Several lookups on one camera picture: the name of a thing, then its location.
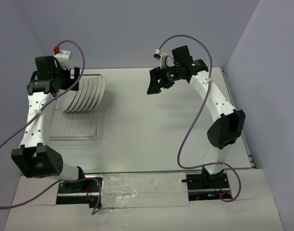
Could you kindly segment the red character plate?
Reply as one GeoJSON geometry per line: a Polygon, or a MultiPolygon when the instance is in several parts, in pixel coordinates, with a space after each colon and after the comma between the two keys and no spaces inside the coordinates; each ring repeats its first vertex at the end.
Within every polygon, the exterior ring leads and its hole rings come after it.
{"type": "Polygon", "coordinates": [[[87,88],[88,88],[88,79],[84,79],[83,83],[84,83],[84,86],[83,86],[83,89],[81,91],[80,98],[79,98],[79,100],[77,102],[77,104],[78,104],[78,106],[76,107],[77,112],[80,111],[81,104],[84,101],[84,98],[85,98],[85,95],[86,95],[86,92],[87,92],[87,88]]]}

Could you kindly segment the teal ring lettered plate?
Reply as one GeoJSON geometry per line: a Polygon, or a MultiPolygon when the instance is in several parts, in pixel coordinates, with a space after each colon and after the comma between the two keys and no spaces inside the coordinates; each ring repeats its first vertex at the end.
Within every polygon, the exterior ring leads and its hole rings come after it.
{"type": "Polygon", "coordinates": [[[87,104],[86,104],[86,107],[85,107],[85,111],[87,111],[88,108],[89,108],[89,106],[91,105],[92,100],[93,100],[94,95],[95,95],[96,90],[97,90],[97,85],[98,85],[98,80],[97,80],[97,78],[94,77],[94,78],[92,79],[92,82],[93,82],[93,86],[92,86],[91,93],[90,93],[89,99],[88,99],[87,104]]]}

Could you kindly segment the orange sunburst plate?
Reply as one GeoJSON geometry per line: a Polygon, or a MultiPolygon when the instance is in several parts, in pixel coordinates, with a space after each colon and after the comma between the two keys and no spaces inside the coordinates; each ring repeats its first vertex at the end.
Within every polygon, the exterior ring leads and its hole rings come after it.
{"type": "Polygon", "coordinates": [[[91,92],[92,92],[92,88],[93,88],[93,79],[89,78],[88,79],[88,88],[87,88],[87,92],[84,98],[84,101],[81,104],[80,110],[84,111],[84,108],[86,107],[86,104],[90,98],[91,92]]]}

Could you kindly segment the teal red rim plate front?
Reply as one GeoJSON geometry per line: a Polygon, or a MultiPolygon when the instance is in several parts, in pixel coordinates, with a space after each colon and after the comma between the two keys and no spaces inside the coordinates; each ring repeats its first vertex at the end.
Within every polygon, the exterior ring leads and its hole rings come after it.
{"type": "Polygon", "coordinates": [[[93,110],[93,108],[94,108],[94,106],[95,106],[95,104],[96,104],[96,102],[98,100],[98,97],[99,97],[100,92],[101,92],[101,88],[102,88],[102,77],[98,77],[97,78],[97,90],[95,92],[94,98],[93,98],[93,100],[91,102],[91,105],[89,107],[90,111],[93,110]]]}

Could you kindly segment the teal red rim plate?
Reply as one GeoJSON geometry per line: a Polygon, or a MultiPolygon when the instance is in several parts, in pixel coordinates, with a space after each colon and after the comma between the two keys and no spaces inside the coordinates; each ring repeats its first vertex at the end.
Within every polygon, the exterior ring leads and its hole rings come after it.
{"type": "Polygon", "coordinates": [[[93,110],[93,108],[94,108],[94,106],[95,106],[95,104],[96,104],[96,102],[98,100],[98,97],[99,97],[100,92],[101,92],[101,88],[102,88],[102,77],[98,77],[97,78],[97,90],[95,92],[94,98],[93,98],[93,100],[91,102],[91,105],[89,107],[90,111],[93,110]]]}
{"type": "Polygon", "coordinates": [[[96,110],[100,104],[101,104],[101,101],[102,101],[102,98],[103,98],[103,95],[104,95],[104,91],[105,91],[105,86],[106,86],[106,77],[105,76],[102,76],[102,86],[101,86],[101,91],[100,91],[100,95],[98,97],[98,100],[95,104],[95,107],[94,109],[96,110]]]}

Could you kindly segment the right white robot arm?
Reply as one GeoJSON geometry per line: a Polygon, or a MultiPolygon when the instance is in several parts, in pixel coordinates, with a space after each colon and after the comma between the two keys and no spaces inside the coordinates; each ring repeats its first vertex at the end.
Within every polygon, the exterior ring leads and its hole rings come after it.
{"type": "Polygon", "coordinates": [[[207,131],[211,144],[210,150],[203,158],[207,165],[203,168],[207,173],[202,176],[202,183],[207,188],[213,188],[219,181],[230,147],[241,136],[245,113],[237,110],[220,91],[216,83],[203,78],[199,72],[209,69],[201,59],[194,60],[188,46],[172,50],[174,65],[168,66],[168,54],[157,49],[154,58],[160,62],[159,67],[150,70],[150,84],[147,94],[159,94],[162,89],[171,88],[176,81],[186,80],[205,101],[213,119],[212,126],[207,131]]]}

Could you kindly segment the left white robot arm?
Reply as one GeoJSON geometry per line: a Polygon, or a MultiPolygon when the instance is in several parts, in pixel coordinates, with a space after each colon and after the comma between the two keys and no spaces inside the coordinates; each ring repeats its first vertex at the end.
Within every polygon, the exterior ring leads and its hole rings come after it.
{"type": "Polygon", "coordinates": [[[27,85],[27,127],[19,148],[12,149],[11,158],[26,178],[69,180],[76,192],[87,186],[82,168],[63,161],[62,155],[49,146],[53,101],[59,91],[74,86],[78,90],[80,69],[71,77],[71,54],[61,51],[54,56],[35,58],[36,71],[27,85]]]}

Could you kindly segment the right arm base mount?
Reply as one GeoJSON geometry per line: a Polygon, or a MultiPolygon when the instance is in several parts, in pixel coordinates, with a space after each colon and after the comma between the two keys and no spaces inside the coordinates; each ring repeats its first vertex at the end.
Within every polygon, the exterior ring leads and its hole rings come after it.
{"type": "Polygon", "coordinates": [[[230,185],[224,170],[215,175],[210,175],[205,167],[199,174],[186,174],[181,180],[186,183],[189,201],[203,200],[230,200],[230,185]]]}

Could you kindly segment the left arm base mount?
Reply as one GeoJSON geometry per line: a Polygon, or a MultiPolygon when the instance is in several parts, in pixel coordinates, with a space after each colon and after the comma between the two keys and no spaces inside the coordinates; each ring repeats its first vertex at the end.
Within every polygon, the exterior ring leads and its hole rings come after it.
{"type": "Polygon", "coordinates": [[[96,177],[98,180],[86,178],[79,183],[63,182],[58,186],[57,205],[88,205],[89,208],[101,208],[101,200],[99,202],[100,186],[102,185],[102,177],[96,177]]]}

